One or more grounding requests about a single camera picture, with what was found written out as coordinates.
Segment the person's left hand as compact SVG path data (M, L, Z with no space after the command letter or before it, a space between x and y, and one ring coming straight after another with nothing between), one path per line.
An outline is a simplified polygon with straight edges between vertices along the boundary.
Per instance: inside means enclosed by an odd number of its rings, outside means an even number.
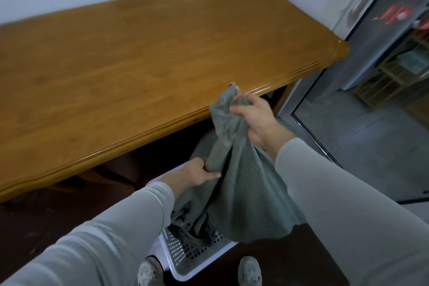
M175 200L177 200L188 188L205 183L200 182L200 171L205 169L205 164L205 158L196 157L185 164L183 168L165 175L160 181L170 187Z

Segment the person's right hand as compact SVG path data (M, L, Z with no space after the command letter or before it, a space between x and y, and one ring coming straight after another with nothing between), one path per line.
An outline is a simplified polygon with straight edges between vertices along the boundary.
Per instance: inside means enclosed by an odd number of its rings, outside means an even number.
M276 120L265 99L252 93L238 93L233 102L232 106L250 107L248 137L275 161L281 147L295 135Z

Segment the grey-green cloth garment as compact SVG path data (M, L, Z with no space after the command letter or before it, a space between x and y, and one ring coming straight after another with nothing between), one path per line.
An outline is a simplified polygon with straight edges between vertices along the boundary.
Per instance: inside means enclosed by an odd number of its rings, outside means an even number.
M234 83L209 106L214 128L201 137L191 159L206 158L221 177L187 189L175 202L169 231L181 241L208 247L215 234L233 242L280 239L307 219L289 196L270 156L248 137L248 125L230 113Z

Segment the person's left forearm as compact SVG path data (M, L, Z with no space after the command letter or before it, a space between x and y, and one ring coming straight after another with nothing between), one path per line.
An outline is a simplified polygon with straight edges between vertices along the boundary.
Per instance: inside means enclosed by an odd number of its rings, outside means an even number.
M170 186L154 182L74 228L0 286L133 286L174 202Z

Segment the person's right forearm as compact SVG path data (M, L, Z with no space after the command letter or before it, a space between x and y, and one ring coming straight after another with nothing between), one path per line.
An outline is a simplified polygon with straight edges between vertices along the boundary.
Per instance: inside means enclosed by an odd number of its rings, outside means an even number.
M275 168L351 286L429 286L429 224L298 138Z

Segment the white perforated laundry basket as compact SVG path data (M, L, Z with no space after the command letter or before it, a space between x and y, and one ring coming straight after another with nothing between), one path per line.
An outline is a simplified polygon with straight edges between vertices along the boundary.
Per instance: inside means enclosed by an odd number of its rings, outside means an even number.
M223 178L187 188L175 200L170 225L159 236L172 276L185 282L237 245L218 229L210 213Z

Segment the wooden table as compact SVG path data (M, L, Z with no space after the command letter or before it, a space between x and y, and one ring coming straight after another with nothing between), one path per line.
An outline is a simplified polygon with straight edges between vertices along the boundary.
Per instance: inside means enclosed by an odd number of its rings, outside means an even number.
M115 0L0 25L0 203L344 58L288 0Z

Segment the person's right grey shoe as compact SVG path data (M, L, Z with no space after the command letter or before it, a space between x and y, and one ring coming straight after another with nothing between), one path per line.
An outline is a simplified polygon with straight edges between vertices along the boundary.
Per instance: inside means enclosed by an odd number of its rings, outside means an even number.
M241 258L238 267L238 283L239 286L262 286L262 273L255 257Z

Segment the person's grey shoe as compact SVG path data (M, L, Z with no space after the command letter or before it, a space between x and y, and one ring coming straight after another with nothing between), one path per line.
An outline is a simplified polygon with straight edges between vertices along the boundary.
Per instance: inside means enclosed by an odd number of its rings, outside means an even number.
M147 256L140 264L138 286L165 286L164 269L156 256Z
M238 267L238 283L239 286L262 286L262 273L255 257L241 258Z

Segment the person's left grey shoe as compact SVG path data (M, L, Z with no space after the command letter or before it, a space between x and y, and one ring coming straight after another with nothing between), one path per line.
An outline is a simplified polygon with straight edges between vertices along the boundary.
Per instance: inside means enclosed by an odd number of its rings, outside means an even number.
M138 286L165 286L164 269L156 256L147 256L140 264Z

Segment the glass sliding door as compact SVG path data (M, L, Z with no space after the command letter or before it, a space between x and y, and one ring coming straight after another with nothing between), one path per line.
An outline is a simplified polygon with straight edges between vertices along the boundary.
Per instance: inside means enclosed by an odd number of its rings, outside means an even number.
M413 15L372 21L394 4ZM350 52L299 80L278 111L316 151L402 205L429 202L429 77L374 110L352 92L416 29L429 29L429 0L351 0L335 24Z

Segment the wooden rack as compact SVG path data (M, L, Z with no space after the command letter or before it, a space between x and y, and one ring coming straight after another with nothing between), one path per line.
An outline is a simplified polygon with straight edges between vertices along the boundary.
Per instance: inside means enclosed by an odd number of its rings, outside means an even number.
M429 29L412 31L352 92L374 110L429 77Z

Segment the red hanging item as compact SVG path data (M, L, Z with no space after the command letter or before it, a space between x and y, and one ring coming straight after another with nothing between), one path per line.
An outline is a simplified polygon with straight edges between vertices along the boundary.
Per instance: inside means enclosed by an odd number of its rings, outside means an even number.
M381 21L386 25L390 25L395 22L409 19L413 15L414 10L414 8L407 5L394 4L380 16L372 18L372 21Z

